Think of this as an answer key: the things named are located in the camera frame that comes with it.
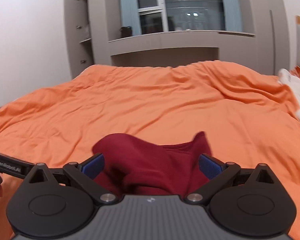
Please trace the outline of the dark red shirt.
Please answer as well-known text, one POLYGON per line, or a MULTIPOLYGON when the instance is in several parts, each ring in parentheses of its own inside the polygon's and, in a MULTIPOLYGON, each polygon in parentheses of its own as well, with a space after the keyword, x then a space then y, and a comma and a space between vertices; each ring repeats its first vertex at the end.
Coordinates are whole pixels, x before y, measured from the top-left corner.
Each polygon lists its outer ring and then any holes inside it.
POLYGON ((184 197, 208 182, 198 164, 201 154, 211 154, 204 132, 176 145, 156 145, 128 134, 110 134, 93 146, 93 153, 102 154, 105 161, 94 181, 117 196, 184 197))

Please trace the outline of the orange bed cover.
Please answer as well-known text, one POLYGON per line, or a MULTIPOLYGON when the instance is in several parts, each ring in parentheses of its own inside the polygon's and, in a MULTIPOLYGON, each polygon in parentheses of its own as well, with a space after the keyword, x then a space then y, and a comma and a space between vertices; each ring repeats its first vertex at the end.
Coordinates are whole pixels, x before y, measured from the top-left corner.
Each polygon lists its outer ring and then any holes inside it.
POLYGON ((176 145, 204 132, 211 155, 242 167, 268 164, 297 207, 300 239, 298 102, 278 76, 236 63, 176 68, 93 65, 72 81, 0 107, 0 153, 61 167, 93 155, 116 133, 176 145))

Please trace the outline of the small dark potted plant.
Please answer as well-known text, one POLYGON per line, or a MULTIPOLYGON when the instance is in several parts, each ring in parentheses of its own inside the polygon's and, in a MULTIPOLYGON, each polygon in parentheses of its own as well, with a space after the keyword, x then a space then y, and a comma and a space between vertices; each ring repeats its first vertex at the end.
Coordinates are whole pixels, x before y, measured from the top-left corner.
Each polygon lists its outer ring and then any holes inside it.
POLYGON ((133 36, 133 29, 131 26, 122 26, 120 28, 121 38, 131 37, 133 36))

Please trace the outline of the window with blue curtains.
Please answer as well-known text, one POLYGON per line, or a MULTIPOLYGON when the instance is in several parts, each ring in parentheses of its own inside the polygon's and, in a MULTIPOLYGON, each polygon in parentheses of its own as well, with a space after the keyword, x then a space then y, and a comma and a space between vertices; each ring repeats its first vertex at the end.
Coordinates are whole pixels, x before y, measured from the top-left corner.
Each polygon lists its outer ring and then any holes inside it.
POLYGON ((239 0, 120 0, 133 36, 189 30, 242 32, 239 0))

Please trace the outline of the grey wall cabinet unit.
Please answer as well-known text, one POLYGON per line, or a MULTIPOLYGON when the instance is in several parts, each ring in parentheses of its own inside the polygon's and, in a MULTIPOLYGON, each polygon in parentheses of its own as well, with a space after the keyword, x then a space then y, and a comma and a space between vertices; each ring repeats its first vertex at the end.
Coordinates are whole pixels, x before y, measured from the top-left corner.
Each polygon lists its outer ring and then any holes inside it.
POLYGON ((64 0, 72 77, 92 64, 175 67, 197 61, 234 62, 273 75, 290 65, 283 0, 239 0, 242 32, 189 30, 121 38, 120 0, 64 0))

